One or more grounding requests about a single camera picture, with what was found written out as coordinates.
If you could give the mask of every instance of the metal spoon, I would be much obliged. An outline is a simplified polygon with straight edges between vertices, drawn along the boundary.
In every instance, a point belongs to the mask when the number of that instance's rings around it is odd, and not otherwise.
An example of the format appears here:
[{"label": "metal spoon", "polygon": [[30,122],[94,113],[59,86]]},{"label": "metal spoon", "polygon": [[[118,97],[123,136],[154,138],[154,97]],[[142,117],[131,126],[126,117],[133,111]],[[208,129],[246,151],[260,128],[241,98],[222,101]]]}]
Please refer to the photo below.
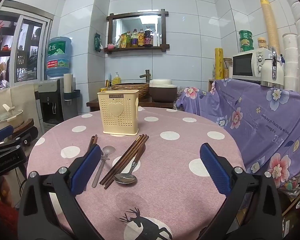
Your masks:
[{"label": "metal spoon", "polygon": [[96,176],[94,177],[94,180],[92,182],[92,187],[95,188],[99,182],[101,172],[103,170],[103,167],[105,166],[106,160],[108,159],[108,156],[112,153],[115,152],[115,148],[113,146],[106,146],[102,149],[103,152],[103,157],[102,157],[102,162],[100,164],[100,167],[97,171]]},{"label": "metal spoon", "polygon": [[122,184],[130,184],[130,183],[137,182],[137,177],[132,175],[132,172],[133,172],[134,168],[137,166],[138,161],[140,160],[145,149],[146,149],[146,145],[143,143],[138,150],[138,153],[132,163],[130,171],[128,173],[116,174],[114,176],[114,180],[116,182],[122,183]]}]

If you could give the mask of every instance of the electric kettle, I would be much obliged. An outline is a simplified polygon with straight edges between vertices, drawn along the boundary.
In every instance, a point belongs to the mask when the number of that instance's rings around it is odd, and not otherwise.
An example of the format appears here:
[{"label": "electric kettle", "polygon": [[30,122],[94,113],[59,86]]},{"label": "electric kettle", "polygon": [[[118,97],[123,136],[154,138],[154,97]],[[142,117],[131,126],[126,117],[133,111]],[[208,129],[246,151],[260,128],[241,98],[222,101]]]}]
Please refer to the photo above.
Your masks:
[{"label": "electric kettle", "polygon": [[273,47],[269,48],[272,51],[272,58],[265,59],[261,67],[261,86],[270,88],[283,89],[284,71],[280,63],[278,63],[277,52]]}]

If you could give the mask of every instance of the wicker basket sink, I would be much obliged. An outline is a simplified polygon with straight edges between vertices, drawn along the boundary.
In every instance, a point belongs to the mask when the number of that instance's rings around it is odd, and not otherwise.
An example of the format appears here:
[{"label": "wicker basket sink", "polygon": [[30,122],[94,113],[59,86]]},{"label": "wicker basket sink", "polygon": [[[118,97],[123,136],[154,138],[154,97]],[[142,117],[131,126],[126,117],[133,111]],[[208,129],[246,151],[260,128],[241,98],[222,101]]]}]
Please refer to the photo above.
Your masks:
[{"label": "wicker basket sink", "polygon": [[149,83],[121,83],[112,85],[112,90],[139,90],[139,99],[148,97]]}]

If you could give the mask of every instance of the yellow soap bottle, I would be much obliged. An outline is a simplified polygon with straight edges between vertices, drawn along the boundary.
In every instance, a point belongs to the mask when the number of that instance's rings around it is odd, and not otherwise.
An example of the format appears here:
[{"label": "yellow soap bottle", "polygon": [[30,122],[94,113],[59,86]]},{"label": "yellow soap bottle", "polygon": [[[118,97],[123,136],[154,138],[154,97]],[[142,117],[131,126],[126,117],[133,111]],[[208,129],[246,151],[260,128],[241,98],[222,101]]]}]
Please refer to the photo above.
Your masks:
[{"label": "yellow soap bottle", "polygon": [[120,84],[121,83],[121,78],[119,77],[118,73],[115,75],[115,77],[112,80],[112,84]]}]

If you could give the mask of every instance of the stacked green containers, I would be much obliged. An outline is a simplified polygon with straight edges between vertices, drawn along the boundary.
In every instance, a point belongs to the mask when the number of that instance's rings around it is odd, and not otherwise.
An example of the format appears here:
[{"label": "stacked green containers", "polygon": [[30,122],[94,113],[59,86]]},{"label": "stacked green containers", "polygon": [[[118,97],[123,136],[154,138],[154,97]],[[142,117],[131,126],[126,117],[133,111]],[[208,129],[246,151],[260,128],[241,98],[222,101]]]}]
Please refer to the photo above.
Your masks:
[{"label": "stacked green containers", "polygon": [[241,52],[253,50],[253,39],[252,39],[252,32],[250,31],[239,31],[240,35],[240,46]]}]

